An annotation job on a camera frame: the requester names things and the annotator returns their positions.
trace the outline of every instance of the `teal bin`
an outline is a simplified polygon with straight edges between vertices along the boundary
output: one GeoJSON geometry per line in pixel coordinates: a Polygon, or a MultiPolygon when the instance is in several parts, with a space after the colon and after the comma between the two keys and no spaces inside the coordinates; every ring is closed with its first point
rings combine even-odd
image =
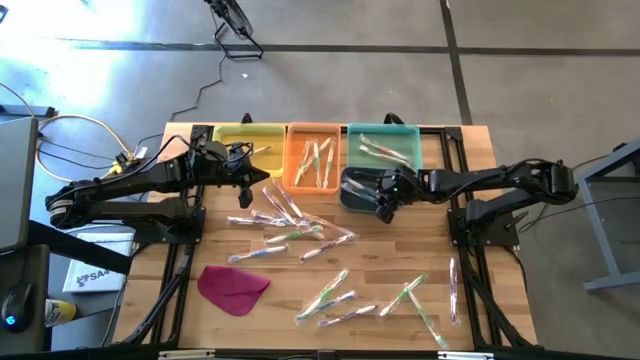
{"type": "Polygon", "coordinates": [[[363,142],[360,134],[378,145],[406,156],[412,169],[417,170],[423,167],[420,129],[414,125],[399,124],[349,124],[347,127],[347,166],[389,169],[400,165],[399,162],[376,157],[361,150],[360,147],[364,145],[373,152],[385,154],[374,146],[363,142]]]}

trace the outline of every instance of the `wooden tabletop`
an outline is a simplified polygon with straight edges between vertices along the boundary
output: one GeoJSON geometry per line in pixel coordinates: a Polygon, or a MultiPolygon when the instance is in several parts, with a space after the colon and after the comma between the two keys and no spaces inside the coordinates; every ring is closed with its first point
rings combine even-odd
{"type": "MultiPolygon", "coordinates": [[[[169,123],[163,140],[174,134],[181,134],[188,139],[193,125],[169,123]]],[[[462,130],[469,169],[495,167],[487,127],[462,126],[462,130]]],[[[185,149],[183,144],[174,141],[160,156],[160,161],[172,158],[185,149]]],[[[342,146],[342,167],[346,164],[346,154],[347,146],[342,146]]],[[[425,168],[444,167],[440,142],[435,136],[422,136],[422,157],[425,168]]],[[[261,194],[265,186],[277,193],[271,180],[254,185],[251,208],[273,212],[261,194]]],[[[490,199],[499,193],[478,192],[476,197],[490,199]]],[[[167,196],[173,194],[152,194],[150,201],[159,201],[167,196]]],[[[455,325],[449,321],[448,264],[452,256],[457,259],[457,251],[449,242],[445,217],[448,204],[418,203],[404,207],[397,212],[393,223],[386,225],[373,215],[347,212],[340,205],[338,194],[293,195],[295,203],[304,211],[350,229],[358,233],[360,238],[352,244],[335,247],[304,264],[298,264],[298,256],[318,247],[317,240],[293,240],[289,242],[289,254],[249,259],[232,265],[271,280],[271,285],[253,310],[247,316],[234,317],[200,295],[196,284],[198,277],[207,265],[227,266],[229,255],[263,248],[265,236],[283,232],[273,227],[227,225],[227,216],[250,216],[249,209],[239,208],[237,197],[237,189],[207,187],[205,191],[207,218],[203,239],[196,247],[191,269],[180,337],[181,348],[439,349],[410,302],[402,303],[384,322],[379,322],[373,316],[365,316],[319,329],[317,321],[325,318],[323,314],[316,315],[305,326],[296,326],[296,314],[342,269],[349,269],[351,273],[334,295],[353,289],[358,293],[358,299],[338,305],[329,315],[369,304],[386,306],[402,290],[403,283],[425,274],[428,279],[414,291],[423,308],[434,319],[442,336],[449,342],[450,349],[473,348],[461,280],[458,301],[462,323],[455,325]]],[[[488,247],[486,252],[498,305],[520,333],[536,343],[518,264],[502,248],[488,247]]],[[[151,245],[133,261],[115,341],[129,335],[156,301],[166,253],[166,245],[151,245]]],[[[477,301],[483,332],[488,339],[486,311],[482,301],[479,298],[477,301]]],[[[170,328],[173,300],[168,309],[165,332],[170,328]]]]}

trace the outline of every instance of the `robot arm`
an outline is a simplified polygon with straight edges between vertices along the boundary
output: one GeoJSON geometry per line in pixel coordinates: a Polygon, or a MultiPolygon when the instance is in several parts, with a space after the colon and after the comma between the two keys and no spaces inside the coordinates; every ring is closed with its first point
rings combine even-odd
{"type": "Polygon", "coordinates": [[[515,188],[492,200],[471,200],[466,206],[468,226],[492,222],[514,210],[545,202],[566,204],[577,194],[573,172],[562,161],[527,159],[511,166],[456,173],[449,170],[418,170],[405,166],[387,170],[378,179],[376,215],[390,223],[394,212],[415,201],[447,202],[466,191],[515,188]]]}
{"type": "Polygon", "coordinates": [[[244,146],[242,143],[225,146],[218,141],[208,141],[204,146],[192,147],[146,171],[72,182],[58,193],[47,196],[51,224],[59,229],[70,229],[94,220],[157,221],[167,226],[188,223],[192,208],[184,197],[158,203],[107,200],[146,191],[181,192],[197,185],[239,186],[240,207],[246,208],[253,200],[250,186],[268,178],[269,173],[251,165],[252,149],[245,152],[244,146]]]}

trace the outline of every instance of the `pink cloth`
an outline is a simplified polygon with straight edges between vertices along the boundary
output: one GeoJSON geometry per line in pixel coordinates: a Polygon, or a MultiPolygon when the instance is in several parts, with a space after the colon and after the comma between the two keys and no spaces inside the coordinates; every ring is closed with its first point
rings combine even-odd
{"type": "Polygon", "coordinates": [[[207,266],[198,278],[200,294],[233,316],[247,315],[271,280],[246,271],[207,266]]]}

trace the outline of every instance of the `plastic bin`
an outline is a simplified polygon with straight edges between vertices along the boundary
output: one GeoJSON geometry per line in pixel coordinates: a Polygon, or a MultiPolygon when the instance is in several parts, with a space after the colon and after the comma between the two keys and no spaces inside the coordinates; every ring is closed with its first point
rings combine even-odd
{"type": "MultiPolygon", "coordinates": [[[[339,124],[315,124],[315,123],[291,123],[287,133],[287,145],[284,163],[283,183],[285,189],[292,194],[333,194],[340,188],[340,125],[339,124]],[[294,184],[298,167],[304,157],[305,142],[307,140],[318,141],[318,146],[328,138],[334,138],[333,160],[328,176],[327,188],[318,188],[316,185],[316,168],[312,163],[305,174],[300,178],[298,186],[294,184]]],[[[320,152],[320,183],[324,183],[327,159],[331,145],[320,152]]],[[[309,158],[313,158],[313,146],[309,149],[309,158]]]]}
{"type": "Polygon", "coordinates": [[[223,144],[234,141],[253,142],[253,149],[271,146],[269,150],[251,156],[253,166],[267,171],[272,177],[282,176],[286,126],[284,124],[216,125],[213,140],[223,144]]]}
{"type": "MultiPolygon", "coordinates": [[[[395,168],[398,162],[372,156],[362,150],[364,145],[360,140],[364,134],[369,140],[395,150],[409,159],[411,168],[422,168],[422,149],[420,147],[420,129],[414,125],[398,124],[349,124],[347,127],[347,166],[367,167],[376,169],[395,168]]],[[[372,146],[372,151],[382,153],[372,146]]]]}
{"type": "MultiPolygon", "coordinates": [[[[360,184],[375,189],[378,186],[378,183],[373,180],[373,178],[368,178],[364,176],[355,176],[354,172],[361,172],[365,174],[369,174],[372,176],[382,176],[384,175],[384,169],[372,169],[372,168],[360,168],[360,167],[347,167],[342,171],[342,175],[340,176],[340,182],[344,182],[345,178],[350,177],[360,184]]],[[[367,212],[374,213],[376,212],[377,204],[367,201],[357,195],[350,193],[349,191],[345,191],[344,189],[340,189],[340,204],[344,206],[347,210],[356,211],[356,212],[367,212]]]]}

